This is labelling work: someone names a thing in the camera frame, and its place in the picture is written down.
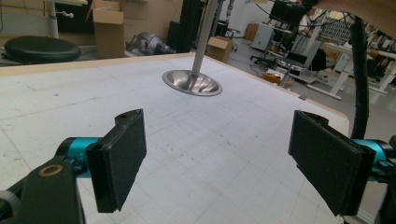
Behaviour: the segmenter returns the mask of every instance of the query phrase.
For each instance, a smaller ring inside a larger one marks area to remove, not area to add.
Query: stool seat
[[[77,59],[81,50],[68,41],[24,35],[10,39],[4,45],[7,54],[22,63],[64,63]]]

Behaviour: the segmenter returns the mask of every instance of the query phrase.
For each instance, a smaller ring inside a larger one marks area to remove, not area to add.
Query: round metal base
[[[200,73],[195,77],[190,70],[173,70],[163,74],[163,81],[175,90],[191,95],[214,96],[221,93],[220,84]]]

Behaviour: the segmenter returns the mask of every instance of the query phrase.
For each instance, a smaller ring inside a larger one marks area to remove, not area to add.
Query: brown box
[[[223,63],[227,63],[232,46],[233,41],[230,38],[219,35],[212,36],[207,42],[206,55]]]
[[[277,85],[280,85],[280,82],[282,81],[281,76],[278,75],[277,73],[274,74],[267,74],[266,72],[262,73],[263,78],[266,81],[269,81],[271,83],[276,83]],[[293,82],[293,79],[289,79],[288,82],[286,82],[285,87],[289,87],[290,84]]]
[[[93,27],[99,59],[125,57],[123,2],[94,0]]]
[[[253,41],[256,36],[257,29],[259,29],[259,24],[257,23],[249,23],[247,25],[247,29],[245,31],[245,39]]]

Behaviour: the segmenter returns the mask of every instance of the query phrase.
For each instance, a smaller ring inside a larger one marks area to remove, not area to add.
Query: black cushion
[[[81,54],[75,44],[45,36],[24,35],[8,40],[6,52],[27,63],[64,63]]]

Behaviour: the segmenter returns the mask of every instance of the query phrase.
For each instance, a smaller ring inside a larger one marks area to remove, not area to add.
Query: white wall
[[[226,19],[227,7],[230,1],[226,0],[223,3],[220,19]],[[262,9],[271,12],[274,2],[259,4]],[[246,0],[235,0],[233,2],[233,10],[231,11],[229,28],[239,30],[242,33],[235,36],[245,36],[245,31],[249,23],[257,23],[268,21],[268,15],[259,9],[256,4],[247,3]]]

